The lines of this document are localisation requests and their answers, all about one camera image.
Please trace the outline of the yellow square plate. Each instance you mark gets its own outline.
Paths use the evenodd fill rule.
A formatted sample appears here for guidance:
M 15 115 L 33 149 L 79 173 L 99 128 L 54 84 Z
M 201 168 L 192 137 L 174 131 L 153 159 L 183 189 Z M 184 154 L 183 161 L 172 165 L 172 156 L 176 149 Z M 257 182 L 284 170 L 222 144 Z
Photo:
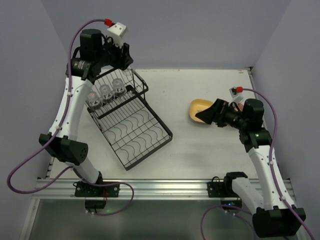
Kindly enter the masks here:
M 212 101 L 210 101 L 210 100 L 205 100 L 205 99 L 200 99 L 200 98 L 194 99 L 190 103 L 190 106 L 189 106 L 188 115 L 189 115 L 190 121 L 196 126 L 200 126 L 200 127 L 209 126 L 204 121 L 202 121 L 199 118 L 197 118 L 196 114 L 208 109 L 213 104 L 214 103 Z

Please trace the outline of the blue patterned bowl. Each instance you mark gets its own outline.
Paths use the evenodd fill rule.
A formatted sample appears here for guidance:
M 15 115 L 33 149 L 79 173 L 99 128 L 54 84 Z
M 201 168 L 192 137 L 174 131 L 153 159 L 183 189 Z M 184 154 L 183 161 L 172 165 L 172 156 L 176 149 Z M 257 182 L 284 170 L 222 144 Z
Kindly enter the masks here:
M 242 112 L 243 111 L 243 108 L 244 108 L 244 105 L 242 103 L 239 103 L 238 105 L 238 108 L 240 109 L 240 111 Z

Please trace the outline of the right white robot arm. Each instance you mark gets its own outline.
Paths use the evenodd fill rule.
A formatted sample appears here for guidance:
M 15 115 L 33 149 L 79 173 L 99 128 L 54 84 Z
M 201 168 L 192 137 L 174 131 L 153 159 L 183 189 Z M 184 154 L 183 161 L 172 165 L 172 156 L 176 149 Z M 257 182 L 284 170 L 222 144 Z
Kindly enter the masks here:
M 263 127 L 263 115 L 263 103 L 249 98 L 242 109 L 234 102 L 217 99 L 210 107 L 197 112 L 195 117 L 208 125 L 231 126 L 239 131 L 239 139 L 254 165 L 262 193 L 251 185 L 243 172 L 228 172 L 224 185 L 237 194 L 250 210 L 257 236 L 294 236 L 306 214 L 303 208 L 295 206 L 283 182 L 276 157 L 270 152 L 272 137 Z

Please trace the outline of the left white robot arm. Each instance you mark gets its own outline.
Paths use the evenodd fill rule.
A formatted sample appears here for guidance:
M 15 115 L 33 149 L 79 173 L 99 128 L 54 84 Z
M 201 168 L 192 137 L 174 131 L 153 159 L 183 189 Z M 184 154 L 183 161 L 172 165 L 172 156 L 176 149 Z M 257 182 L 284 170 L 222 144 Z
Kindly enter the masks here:
M 39 136 L 39 143 L 60 162 L 73 167 L 89 183 L 97 183 L 100 172 L 88 159 L 88 145 L 79 142 L 78 128 L 86 99 L 101 70 L 111 66 L 126 70 L 133 59 L 129 45 L 124 42 L 125 27 L 116 24 L 107 29 L 106 35 L 98 29 L 84 29 L 77 47 L 66 68 L 65 91 L 47 134 Z

